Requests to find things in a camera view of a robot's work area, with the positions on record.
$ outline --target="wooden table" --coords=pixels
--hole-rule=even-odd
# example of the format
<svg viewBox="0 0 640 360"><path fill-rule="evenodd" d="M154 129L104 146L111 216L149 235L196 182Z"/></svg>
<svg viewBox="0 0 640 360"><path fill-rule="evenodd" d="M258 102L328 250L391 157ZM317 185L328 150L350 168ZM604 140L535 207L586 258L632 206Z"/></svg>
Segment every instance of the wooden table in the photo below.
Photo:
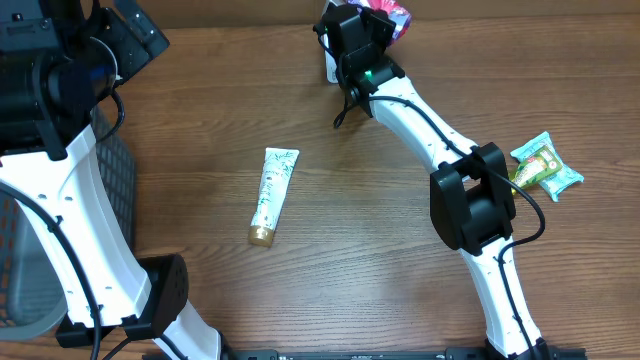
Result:
<svg viewBox="0 0 640 360"><path fill-rule="evenodd" d="M586 177L559 203L531 191L548 230L517 260L545 338L591 359L640 358L639 31L640 15L417 22L390 51L469 138L509 152L546 130ZM167 36L169 51L121 89L120 135L139 164L138 257L181 253L191 301L237 349L482 344L471 277L431 225L428 176L360 111L332 129L342 94L311 26ZM267 146L301 150L272 249L246 239ZM537 218L517 206L522 238ZM0 347L7 359L87 355L52 336Z"/></svg>

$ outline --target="pink and purple package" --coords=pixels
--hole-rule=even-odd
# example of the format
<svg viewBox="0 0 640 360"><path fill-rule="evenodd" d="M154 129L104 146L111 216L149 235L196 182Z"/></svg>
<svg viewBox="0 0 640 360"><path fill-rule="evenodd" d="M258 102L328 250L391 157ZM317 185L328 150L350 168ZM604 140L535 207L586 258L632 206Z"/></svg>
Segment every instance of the pink and purple package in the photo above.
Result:
<svg viewBox="0 0 640 360"><path fill-rule="evenodd" d="M389 14L389 19L396 23L392 43L398 41L411 25L411 14L395 0L347 0L349 4L362 5L374 10L384 10Z"/></svg>

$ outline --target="green wrapper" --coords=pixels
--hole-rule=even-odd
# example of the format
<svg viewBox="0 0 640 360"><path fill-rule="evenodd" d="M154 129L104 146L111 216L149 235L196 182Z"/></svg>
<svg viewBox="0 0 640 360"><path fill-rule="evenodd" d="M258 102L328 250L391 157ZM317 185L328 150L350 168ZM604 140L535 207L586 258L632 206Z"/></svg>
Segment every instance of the green wrapper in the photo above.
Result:
<svg viewBox="0 0 640 360"><path fill-rule="evenodd" d="M548 146L543 146L509 174L509 179L522 189L531 187L562 169L558 160Z"/></svg>

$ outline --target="tube cap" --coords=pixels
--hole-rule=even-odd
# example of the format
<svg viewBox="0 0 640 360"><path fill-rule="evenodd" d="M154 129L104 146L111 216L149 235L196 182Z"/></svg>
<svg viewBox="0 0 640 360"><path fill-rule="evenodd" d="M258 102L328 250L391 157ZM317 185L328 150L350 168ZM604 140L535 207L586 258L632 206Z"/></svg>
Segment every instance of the tube cap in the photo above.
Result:
<svg viewBox="0 0 640 360"><path fill-rule="evenodd" d="M249 228L249 242L253 245L271 247L273 244L273 230L263 226Z"/></svg>

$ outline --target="gray plastic container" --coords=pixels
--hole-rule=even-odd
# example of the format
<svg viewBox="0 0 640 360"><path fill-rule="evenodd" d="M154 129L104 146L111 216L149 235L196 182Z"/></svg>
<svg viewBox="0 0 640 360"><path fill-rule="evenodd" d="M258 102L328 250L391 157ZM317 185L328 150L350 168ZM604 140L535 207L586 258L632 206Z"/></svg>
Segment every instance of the gray plastic container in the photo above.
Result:
<svg viewBox="0 0 640 360"><path fill-rule="evenodd" d="M109 131L98 108L92 112L96 137ZM124 238L133 248L136 165L117 135L97 144L102 182ZM67 304L31 224L15 200L0 194L0 341L38 337L58 325Z"/></svg>

